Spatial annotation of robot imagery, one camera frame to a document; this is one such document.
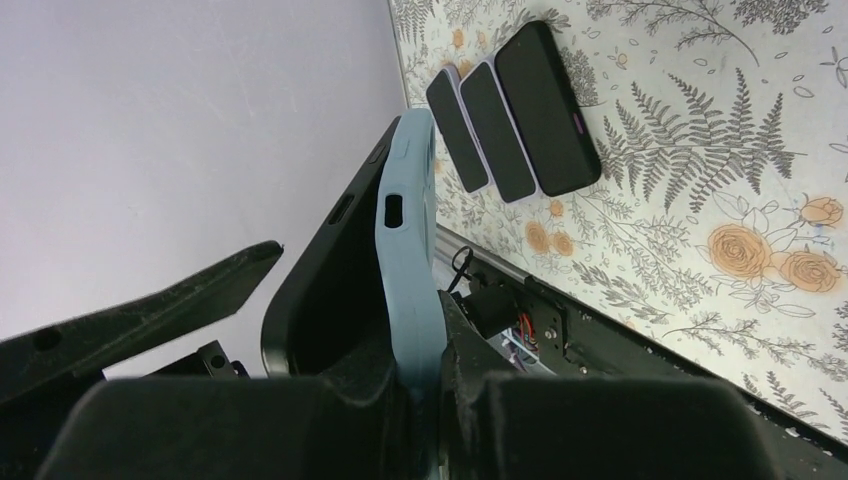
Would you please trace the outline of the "light blue phone case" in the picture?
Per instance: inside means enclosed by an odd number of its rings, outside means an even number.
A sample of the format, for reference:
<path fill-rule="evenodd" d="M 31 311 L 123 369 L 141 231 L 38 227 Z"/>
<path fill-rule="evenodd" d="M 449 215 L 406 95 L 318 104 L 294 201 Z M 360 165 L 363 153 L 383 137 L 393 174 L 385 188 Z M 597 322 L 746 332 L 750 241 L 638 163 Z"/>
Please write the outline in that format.
<path fill-rule="evenodd" d="M 439 397 L 446 325 L 432 275 L 435 251 L 435 126 L 407 110 L 393 134 L 377 197 L 374 240 L 398 379 L 412 402 L 415 479 L 437 479 Z"/>

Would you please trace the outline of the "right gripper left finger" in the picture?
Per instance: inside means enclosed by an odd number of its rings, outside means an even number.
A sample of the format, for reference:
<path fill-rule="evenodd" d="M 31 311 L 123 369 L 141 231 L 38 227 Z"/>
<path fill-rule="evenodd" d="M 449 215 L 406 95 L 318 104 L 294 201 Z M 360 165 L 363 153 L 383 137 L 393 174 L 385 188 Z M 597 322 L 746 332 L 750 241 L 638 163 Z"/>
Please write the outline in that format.
<path fill-rule="evenodd" d="M 1 342 L 1 402 L 82 378 L 225 319 L 241 309 L 284 252 L 241 250 L 159 292 Z"/>

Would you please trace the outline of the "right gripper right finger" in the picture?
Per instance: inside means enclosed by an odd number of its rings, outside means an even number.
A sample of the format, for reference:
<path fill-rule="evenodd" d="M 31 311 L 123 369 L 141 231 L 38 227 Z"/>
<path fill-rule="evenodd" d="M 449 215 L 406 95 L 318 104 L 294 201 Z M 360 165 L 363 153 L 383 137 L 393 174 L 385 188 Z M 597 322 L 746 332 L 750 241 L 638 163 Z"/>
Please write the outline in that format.
<path fill-rule="evenodd" d="M 440 448 L 449 479 L 522 479 L 530 411 L 522 376 L 472 327 L 455 297 L 438 293 L 448 344 L 442 356 Z"/>

